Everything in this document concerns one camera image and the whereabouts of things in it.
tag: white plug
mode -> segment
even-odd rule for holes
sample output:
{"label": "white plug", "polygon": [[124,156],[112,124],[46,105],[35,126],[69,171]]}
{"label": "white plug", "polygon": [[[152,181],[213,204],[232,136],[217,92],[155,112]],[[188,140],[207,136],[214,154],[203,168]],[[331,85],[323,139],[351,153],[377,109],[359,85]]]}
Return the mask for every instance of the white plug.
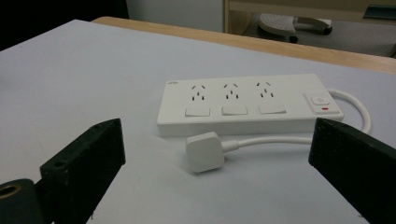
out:
{"label": "white plug", "polygon": [[195,173],[220,168],[224,164],[224,152],[216,133],[204,133],[187,138],[187,158]]}

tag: white power strip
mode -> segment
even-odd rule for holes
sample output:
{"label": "white power strip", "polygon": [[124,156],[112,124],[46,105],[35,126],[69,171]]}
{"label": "white power strip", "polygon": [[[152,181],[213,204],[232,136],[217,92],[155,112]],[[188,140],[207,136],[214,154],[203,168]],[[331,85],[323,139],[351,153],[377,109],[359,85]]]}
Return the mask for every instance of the white power strip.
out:
{"label": "white power strip", "polygon": [[344,114],[315,74],[168,81],[161,136],[313,132]]}

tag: white table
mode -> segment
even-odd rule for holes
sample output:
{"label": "white table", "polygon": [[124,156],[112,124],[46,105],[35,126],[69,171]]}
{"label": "white table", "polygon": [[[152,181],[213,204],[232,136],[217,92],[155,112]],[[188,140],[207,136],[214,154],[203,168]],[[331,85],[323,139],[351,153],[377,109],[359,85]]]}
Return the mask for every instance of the white table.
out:
{"label": "white table", "polygon": [[[121,118],[127,162],[89,223],[367,223],[308,164],[308,146],[247,147],[194,175],[185,138],[158,135],[167,80],[299,73],[361,99],[372,136],[396,147],[396,76],[71,21],[0,52],[0,183],[36,182],[39,166],[81,133]],[[359,128],[357,110],[337,104]]]}

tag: office chair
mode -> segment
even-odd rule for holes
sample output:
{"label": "office chair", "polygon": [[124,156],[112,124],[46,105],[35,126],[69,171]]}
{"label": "office chair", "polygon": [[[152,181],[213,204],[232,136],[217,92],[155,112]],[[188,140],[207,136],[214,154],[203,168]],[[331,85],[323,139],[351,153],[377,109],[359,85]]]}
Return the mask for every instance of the office chair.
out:
{"label": "office chair", "polygon": [[295,23],[311,24],[318,28],[323,29],[324,35],[329,35],[332,32],[332,21],[294,17],[294,16],[281,16],[262,13],[259,17],[259,27],[264,31],[274,35],[284,35],[289,37],[290,43],[297,43],[298,37],[294,29]]}

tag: floor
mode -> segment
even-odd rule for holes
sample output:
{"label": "floor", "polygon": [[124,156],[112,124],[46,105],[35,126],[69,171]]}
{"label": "floor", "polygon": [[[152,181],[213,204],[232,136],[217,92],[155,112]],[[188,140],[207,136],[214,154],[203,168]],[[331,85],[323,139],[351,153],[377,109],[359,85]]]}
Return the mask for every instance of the floor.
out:
{"label": "floor", "polygon": [[[260,14],[254,14],[245,36],[289,42],[285,36],[273,35],[258,27]],[[395,58],[396,25],[332,21],[332,33],[323,35],[311,25],[295,24],[297,44],[326,49]]]}

